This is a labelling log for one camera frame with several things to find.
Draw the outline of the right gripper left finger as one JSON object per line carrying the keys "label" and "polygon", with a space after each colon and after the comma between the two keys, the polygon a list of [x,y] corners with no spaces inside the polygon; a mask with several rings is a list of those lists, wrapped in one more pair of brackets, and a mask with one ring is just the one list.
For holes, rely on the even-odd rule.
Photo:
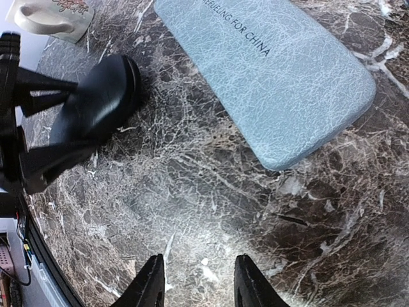
{"label": "right gripper left finger", "polygon": [[165,296],[163,254],[151,256],[111,307],[162,307]]}

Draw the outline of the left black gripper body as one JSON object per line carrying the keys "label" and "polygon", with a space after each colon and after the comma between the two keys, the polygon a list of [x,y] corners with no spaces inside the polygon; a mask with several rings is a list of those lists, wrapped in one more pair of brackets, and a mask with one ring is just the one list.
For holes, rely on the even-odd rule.
{"label": "left black gripper body", "polygon": [[20,153],[27,147],[15,114],[15,108],[24,103],[14,91],[23,84],[25,73],[20,66],[20,35],[1,33],[1,189],[11,195],[24,192]]}

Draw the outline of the black glasses case cream lining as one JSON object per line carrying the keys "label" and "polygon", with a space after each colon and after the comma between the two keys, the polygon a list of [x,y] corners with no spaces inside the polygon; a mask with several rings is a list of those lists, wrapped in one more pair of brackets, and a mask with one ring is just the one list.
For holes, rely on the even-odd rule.
{"label": "black glasses case cream lining", "polygon": [[49,143],[104,144],[142,104],[140,71],[131,58],[114,54],[95,65],[56,116]]}

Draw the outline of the grey glasses case green lining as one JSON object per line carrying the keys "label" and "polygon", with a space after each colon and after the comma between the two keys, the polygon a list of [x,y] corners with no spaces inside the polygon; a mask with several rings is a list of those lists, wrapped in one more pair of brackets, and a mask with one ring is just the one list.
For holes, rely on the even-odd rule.
{"label": "grey glasses case green lining", "polygon": [[156,1],[154,9],[266,169],[296,164],[374,100],[365,66],[289,1]]}

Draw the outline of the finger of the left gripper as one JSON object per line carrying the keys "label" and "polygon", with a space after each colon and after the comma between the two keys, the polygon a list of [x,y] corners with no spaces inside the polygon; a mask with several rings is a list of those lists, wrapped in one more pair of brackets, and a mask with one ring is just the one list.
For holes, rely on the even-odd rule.
{"label": "finger of the left gripper", "polygon": [[22,190],[28,194],[40,193],[70,169],[92,155],[96,141],[70,141],[29,149],[21,137],[20,178]]}
{"label": "finger of the left gripper", "polygon": [[15,83],[15,105],[25,117],[64,103],[78,84],[18,68]]}

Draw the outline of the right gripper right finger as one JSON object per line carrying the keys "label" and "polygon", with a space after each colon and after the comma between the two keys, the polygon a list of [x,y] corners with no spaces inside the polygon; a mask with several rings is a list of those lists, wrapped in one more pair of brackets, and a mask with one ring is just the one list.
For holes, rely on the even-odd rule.
{"label": "right gripper right finger", "polygon": [[289,307],[272,288],[249,255],[236,257],[234,291],[237,307]]}

